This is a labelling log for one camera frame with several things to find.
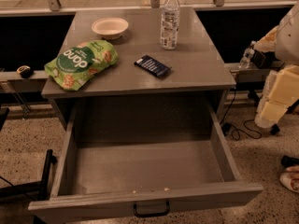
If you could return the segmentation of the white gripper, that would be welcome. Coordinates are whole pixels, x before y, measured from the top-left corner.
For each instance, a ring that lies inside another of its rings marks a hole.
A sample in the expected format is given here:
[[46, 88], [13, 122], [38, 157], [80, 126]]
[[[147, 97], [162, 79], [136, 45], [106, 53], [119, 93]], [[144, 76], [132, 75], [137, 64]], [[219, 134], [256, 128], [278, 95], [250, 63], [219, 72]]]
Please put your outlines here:
[[298, 99], [299, 66], [290, 65], [279, 72], [271, 70], [256, 109], [256, 125], [264, 129], [271, 128], [287, 112], [286, 106], [292, 106]]

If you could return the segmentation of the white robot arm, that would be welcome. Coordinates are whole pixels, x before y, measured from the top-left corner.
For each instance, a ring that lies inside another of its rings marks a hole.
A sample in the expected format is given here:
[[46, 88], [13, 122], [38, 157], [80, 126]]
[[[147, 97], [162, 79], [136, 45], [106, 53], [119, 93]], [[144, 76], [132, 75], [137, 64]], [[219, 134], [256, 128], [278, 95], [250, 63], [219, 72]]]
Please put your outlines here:
[[261, 128], [277, 124], [288, 108], [299, 100], [299, 2], [255, 45], [261, 52], [272, 51], [286, 67], [271, 71], [263, 87], [255, 123]]

